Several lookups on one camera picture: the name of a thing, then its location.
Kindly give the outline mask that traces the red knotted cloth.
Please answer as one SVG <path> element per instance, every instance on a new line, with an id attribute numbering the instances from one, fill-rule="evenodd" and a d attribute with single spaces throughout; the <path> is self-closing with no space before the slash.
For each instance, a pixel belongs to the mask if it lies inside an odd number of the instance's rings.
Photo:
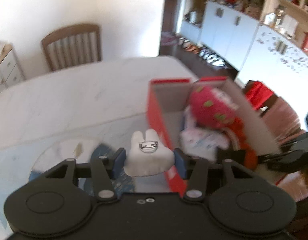
<path id="1" fill-rule="evenodd" d="M 234 121 L 231 124 L 228 124 L 226 128 L 233 132 L 238 139 L 240 150 L 245 150 L 246 152 L 243 165 L 250 170 L 255 170 L 258 165 L 258 157 L 255 150 L 247 142 L 243 121 L 240 118 L 235 117 Z"/>

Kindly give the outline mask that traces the white plush brooch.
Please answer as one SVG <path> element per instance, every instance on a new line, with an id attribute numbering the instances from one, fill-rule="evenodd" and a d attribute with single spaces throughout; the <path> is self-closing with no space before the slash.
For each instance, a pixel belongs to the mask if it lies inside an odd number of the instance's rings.
<path id="1" fill-rule="evenodd" d="M 154 129 L 133 133 L 124 164 L 125 174 L 130 177 L 154 176 L 168 171 L 174 163 L 174 153 L 164 146 Z"/>

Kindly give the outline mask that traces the pink plush toy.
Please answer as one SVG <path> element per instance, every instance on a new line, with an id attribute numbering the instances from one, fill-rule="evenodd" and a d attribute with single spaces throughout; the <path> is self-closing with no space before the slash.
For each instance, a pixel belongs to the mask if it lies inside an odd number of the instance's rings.
<path id="1" fill-rule="evenodd" d="M 207 85 L 193 89 L 189 106 L 198 126 L 209 129 L 221 129 L 232 124 L 239 109 L 226 92 Z"/>

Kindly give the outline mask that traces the red white cardboard box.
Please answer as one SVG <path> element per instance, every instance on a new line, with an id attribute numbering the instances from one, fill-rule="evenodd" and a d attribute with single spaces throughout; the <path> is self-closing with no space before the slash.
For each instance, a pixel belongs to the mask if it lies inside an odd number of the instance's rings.
<path id="1" fill-rule="evenodd" d="M 281 152 L 274 137 L 246 100 L 242 90 L 226 77 L 205 77 L 196 82 L 191 82 L 190 79 L 152 80 L 150 82 L 147 119 L 149 126 L 162 137 L 166 147 L 174 150 L 179 146 L 183 111 L 188 104 L 189 96 L 193 89 L 204 85 L 223 89 L 238 104 L 239 109 L 236 113 L 244 123 L 247 142 L 257 155 Z M 165 172 L 165 177 L 171 191 L 183 196 L 187 181 L 179 176 L 175 166 Z"/>

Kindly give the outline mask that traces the pink scarf on chair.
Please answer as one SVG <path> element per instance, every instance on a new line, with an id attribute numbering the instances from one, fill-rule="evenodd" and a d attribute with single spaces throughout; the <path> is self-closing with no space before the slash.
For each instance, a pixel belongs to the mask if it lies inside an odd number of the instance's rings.
<path id="1" fill-rule="evenodd" d="M 281 97 L 265 111 L 262 120 L 279 145 L 305 133 L 305 130 L 301 129 L 299 116 Z"/>

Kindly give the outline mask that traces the red cloth on chair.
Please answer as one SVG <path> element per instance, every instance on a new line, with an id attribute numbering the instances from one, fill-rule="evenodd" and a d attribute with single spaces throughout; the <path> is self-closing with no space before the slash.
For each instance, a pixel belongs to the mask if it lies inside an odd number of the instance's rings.
<path id="1" fill-rule="evenodd" d="M 247 101 L 253 109 L 259 110 L 264 103 L 274 94 L 265 84 L 260 81 L 250 80 L 243 89 Z"/>

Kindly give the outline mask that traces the row of shoes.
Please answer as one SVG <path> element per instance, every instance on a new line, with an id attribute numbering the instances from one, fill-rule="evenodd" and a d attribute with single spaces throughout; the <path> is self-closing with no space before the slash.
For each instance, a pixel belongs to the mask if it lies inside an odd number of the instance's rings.
<path id="1" fill-rule="evenodd" d="M 193 44 L 190 40 L 185 37 L 178 38 L 178 45 L 187 51 L 197 55 L 200 59 L 205 61 L 207 64 L 212 65 L 215 68 L 224 68 L 226 67 L 225 60 L 217 55 L 214 51 L 206 46 L 198 46 Z"/>

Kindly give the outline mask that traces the wooden chair far side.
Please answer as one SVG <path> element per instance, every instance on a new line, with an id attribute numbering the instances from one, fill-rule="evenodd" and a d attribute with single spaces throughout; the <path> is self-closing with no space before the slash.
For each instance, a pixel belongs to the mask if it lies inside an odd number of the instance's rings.
<path id="1" fill-rule="evenodd" d="M 57 29 L 41 40 L 41 47 L 51 72 L 100 62 L 101 26 L 80 23 Z"/>

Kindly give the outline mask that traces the red patterned doormat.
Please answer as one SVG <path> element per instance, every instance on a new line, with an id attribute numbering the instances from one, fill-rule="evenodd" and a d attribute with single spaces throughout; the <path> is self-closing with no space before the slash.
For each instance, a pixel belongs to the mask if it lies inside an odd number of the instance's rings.
<path id="1" fill-rule="evenodd" d="M 175 46 L 178 44 L 178 37 L 171 32 L 163 31 L 161 34 L 160 46 Z"/>

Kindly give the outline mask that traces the white drawer cabinet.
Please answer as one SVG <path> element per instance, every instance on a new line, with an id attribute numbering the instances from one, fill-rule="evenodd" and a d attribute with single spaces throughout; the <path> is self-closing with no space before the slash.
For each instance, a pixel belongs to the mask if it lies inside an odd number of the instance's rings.
<path id="1" fill-rule="evenodd" d="M 0 54 L 0 92 L 25 81 L 12 44 L 5 44 Z"/>

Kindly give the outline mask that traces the white wall cabinets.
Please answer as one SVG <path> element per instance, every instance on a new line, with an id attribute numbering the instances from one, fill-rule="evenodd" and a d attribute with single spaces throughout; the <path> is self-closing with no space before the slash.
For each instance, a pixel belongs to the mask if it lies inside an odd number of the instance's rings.
<path id="1" fill-rule="evenodd" d="M 274 89 L 308 88 L 308 0 L 184 0 L 181 35 Z"/>

